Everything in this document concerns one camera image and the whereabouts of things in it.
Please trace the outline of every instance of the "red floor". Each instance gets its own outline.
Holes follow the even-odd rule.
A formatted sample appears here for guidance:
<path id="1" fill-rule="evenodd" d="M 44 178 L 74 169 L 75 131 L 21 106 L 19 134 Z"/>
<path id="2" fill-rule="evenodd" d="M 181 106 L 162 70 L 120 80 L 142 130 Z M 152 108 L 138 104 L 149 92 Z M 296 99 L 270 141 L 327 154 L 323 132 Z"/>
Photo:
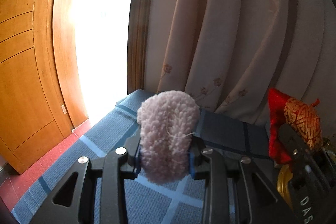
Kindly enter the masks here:
<path id="1" fill-rule="evenodd" d="M 0 186 L 0 197 L 12 210 L 28 188 L 61 156 L 79 137 L 91 128 L 87 120 L 73 130 L 73 133 L 35 162 L 22 175 L 10 176 Z"/>

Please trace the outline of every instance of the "gold embroidered pattern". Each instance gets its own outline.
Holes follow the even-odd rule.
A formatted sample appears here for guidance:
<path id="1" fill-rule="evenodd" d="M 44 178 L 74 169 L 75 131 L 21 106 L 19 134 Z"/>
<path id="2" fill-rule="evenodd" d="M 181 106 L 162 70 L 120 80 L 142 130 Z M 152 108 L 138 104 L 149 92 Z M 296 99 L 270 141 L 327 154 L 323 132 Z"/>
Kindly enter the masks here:
<path id="1" fill-rule="evenodd" d="M 289 98 L 284 112 L 286 123 L 304 139 L 310 149 L 318 149 L 322 145 L 320 117 L 313 107 Z"/>

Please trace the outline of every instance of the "silver screw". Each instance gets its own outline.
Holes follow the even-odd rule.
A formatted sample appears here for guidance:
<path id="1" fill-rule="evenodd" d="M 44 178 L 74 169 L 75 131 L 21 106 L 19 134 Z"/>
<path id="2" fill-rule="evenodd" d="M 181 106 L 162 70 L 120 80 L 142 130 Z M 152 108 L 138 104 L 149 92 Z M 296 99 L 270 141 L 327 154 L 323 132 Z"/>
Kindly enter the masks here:
<path id="1" fill-rule="evenodd" d="M 81 156 L 79 159 L 78 159 L 78 162 L 80 164 L 84 164 L 84 163 L 87 163 L 89 159 L 86 157 L 86 156 Z"/>
<path id="2" fill-rule="evenodd" d="M 251 163 L 251 159 L 249 157 L 242 157 L 240 161 L 244 164 L 250 164 Z"/>
<path id="3" fill-rule="evenodd" d="M 210 155 L 210 154 L 212 154 L 212 152 L 213 152 L 212 148 L 206 147 L 206 148 L 203 149 L 204 154 Z"/>
<path id="4" fill-rule="evenodd" d="M 118 154 L 118 155 L 123 155 L 126 153 L 126 148 L 125 147 L 118 147 L 116 150 L 115 150 L 115 153 Z"/>

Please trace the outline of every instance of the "white thread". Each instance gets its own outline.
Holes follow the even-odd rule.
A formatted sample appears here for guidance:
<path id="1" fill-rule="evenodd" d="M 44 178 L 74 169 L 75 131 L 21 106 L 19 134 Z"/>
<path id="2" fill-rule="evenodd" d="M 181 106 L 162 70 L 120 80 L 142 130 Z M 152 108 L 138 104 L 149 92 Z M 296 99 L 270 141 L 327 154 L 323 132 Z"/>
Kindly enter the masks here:
<path id="1" fill-rule="evenodd" d="M 171 134 L 169 133 L 169 131 L 168 131 L 168 116 L 167 116 L 167 120 L 166 120 L 166 131 L 167 131 L 168 135 L 169 135 L 170 137 L 173 137 L 173 138 L 185 138 L 185 137 L 187 137 L 187 136 L 189 136 L 189 135 L 193 135 L 193 134 L 196 133 L 196 132 L 191 132 L 191 133 L 189 133 L 189 134 L 187 134 L 187 135 L 184 135 L 184 136 L 173 136 L 173 135 L 171 135 Z"/>

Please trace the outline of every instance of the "curtain fold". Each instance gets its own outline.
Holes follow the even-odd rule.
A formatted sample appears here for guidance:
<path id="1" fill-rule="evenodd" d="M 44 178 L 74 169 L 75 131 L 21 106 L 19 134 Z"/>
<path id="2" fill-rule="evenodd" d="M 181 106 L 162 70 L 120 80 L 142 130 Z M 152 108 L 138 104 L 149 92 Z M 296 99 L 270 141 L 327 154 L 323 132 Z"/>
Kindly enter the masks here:
<path id="1" fill-rule="evenodd" d="M 331 0 L 176 0 L 157 92 L 183 90 L 209 111 L 265 125 L 276 87 L 319 97 L 322 130 L 335 130 L 335 24 Z"/>

